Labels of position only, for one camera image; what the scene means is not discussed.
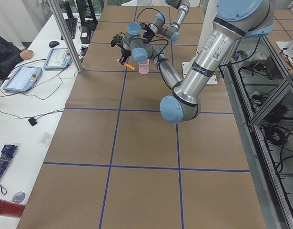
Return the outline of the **person hand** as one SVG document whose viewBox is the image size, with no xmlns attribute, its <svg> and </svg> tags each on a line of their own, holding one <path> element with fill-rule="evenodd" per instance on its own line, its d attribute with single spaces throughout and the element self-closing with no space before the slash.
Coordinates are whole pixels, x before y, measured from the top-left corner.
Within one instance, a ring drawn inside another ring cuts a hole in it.
<svg viewBox="0 0 293 229">
<path fill-rule="evenodd" d="M 20 52 L 20 58 L 24 60 L 29 60 L 34 56 L 34 52 L 32 50 L 24 50 Z"/>
</svg>

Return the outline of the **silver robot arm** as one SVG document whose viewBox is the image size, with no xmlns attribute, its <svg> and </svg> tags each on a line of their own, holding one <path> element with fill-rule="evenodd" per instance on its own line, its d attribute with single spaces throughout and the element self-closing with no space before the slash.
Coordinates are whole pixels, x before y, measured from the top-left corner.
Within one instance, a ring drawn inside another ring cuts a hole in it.
<svg viewBox="0 0 293 229">
<path fill-rule="evenodd" d="M 146 42 L 150 42 L 158 34 L 171 41 L 176 41 L 179 37 L 180 26 L 190 11 L 190 3 L 188 0 L 165 0 L 165 3 L 178 10 L 176 17 L 169 27 L 164 25 L 166 18 L 161 12 L 157 13 L 153 22 L 140 23 L 141 28 L 145 30 L 143 39 Z"/>
<path fill-rule="evenodd" d="M 179 28 L 190 11 L 187 0 L 169 0 L 167 4 L 178 11 L 171 26 L 165 26 L 165 16 L 161 13 L 149 24 L 130 22 L 125 33 L 114 36 L 111 46 L 120 47 L 121 64 L 125 64 L 129 57 L 136 62 L 153 61 L 172 91 L 160 102 L 161 116 L 165 121 L 175 124 L 192 120 L 199 114 L 199 93 L 237 40 L 261 37 L 272 32 L 275 1 L 218 1 L 213 30 L 184 78 L 174 70 L 164 50 L 151 45 L 157 34 L 172 41 L 177 40 Z"/>
</svg>

